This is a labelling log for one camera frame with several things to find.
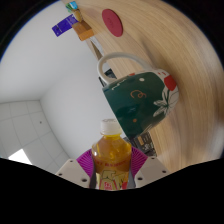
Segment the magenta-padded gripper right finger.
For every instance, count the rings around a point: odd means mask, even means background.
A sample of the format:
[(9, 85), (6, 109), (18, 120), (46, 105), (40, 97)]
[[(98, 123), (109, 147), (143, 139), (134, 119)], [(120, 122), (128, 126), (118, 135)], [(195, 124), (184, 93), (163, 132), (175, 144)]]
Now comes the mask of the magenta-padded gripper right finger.
[(137, 148), (132, 148), (129, 171), (129, 189), (143, 187), (170, 174), (155, 156), (148, 157)]

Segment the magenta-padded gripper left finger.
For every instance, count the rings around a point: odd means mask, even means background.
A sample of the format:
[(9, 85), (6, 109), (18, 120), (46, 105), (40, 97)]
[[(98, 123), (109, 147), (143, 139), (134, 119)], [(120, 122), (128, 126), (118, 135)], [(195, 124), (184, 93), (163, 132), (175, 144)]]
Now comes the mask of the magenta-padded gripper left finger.
[(94, 189), (96, 174), (92, 152), (87, 150), (77, 159), (68, 159), (56, 175), (83, 188)]

